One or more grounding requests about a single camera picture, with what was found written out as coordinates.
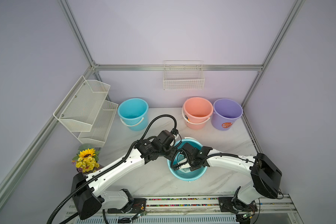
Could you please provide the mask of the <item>teal bucket being wiped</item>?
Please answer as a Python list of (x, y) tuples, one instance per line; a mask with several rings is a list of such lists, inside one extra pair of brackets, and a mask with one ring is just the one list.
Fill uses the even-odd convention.
[(122, 102), (118, 107), (118, 115), (122, 124), (133, 131), (144, 130), (148, 126), (148, 103), (139, 98)]

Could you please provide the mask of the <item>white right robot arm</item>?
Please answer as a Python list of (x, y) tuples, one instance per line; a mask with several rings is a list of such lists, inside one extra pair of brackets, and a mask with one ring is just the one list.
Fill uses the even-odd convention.
[(247, 209), (254, 211), (252, 203), (261, 197), (269, 199), (279, 197), (282, 172), (263, 153), (258, 153), (256, 156), (241, 156), (224, 153), (211, 147), (202, 147), (199, 150), (185, 143), (173, 158), (177, 159), (177, 162), (171, 162), (173, 170), (195, 171), (202, 167), (219, 167), (251, 178), (248, 184), (237, 188), (234, 196), (229, 198), (230, 202), (223, 202), (225, 208), (232, 213)]

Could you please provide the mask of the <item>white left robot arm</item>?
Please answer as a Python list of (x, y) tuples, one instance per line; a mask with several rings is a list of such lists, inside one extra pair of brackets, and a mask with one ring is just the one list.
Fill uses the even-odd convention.
[(77, 210), (75, 216), (85, 220), (101, 210), (130, 211), (134, 199), (129, 191), (107, 191), (108, 187), (122, 176), (159, 157), (171, 160), (177, 151), (174, 146), (177, 135), (177, 130), (164, 130), (158, 136), (139, 139), (132, 143), (122, 159), (88, 175), (75, 175), (70, 194)]

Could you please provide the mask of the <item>teal bucket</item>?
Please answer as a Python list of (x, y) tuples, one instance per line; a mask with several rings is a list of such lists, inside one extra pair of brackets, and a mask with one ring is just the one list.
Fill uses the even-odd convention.
[[(201, 150), (202, 147), (203, 147), (203, 145), (200, 142), (198, 142), (196, 139), (191, 138), (191, 137), (185, 137), (182, 140), (182, 144), (178, 147), (178, 149), (182, 148), (185, 143), (189, 143), (193, 147), (196, 147), (198, 150)], [(201, 168), (199, 168), (197, 170), (194, 170), (194, 171), (190, 171), (189, 168), (173, 170), (170, 167), (170, 163), (171, 163), (171, 161), (167, 160), (167, 164), (168, 164), (170, 172), (176, 178), (178, 178), (182, 181), (193, 182), (193, 181), (199, 179), (200, 177), (202, 177), (205, 174), (205, 172), (207, 171), (207, 167), (201, 167)]]

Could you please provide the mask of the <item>mint green microfibre cloth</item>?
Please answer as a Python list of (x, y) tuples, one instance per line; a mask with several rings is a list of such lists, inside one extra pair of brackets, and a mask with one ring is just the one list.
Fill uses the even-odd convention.
[(183, 160), (180, 160), (178, 161), (176, 164), (173, 164), (172, 166), (173, 170), (180, 170), (182, 172), (190, 172), (190, 164), (188, 163), (188, 160), (187, 159), (183, 159)]

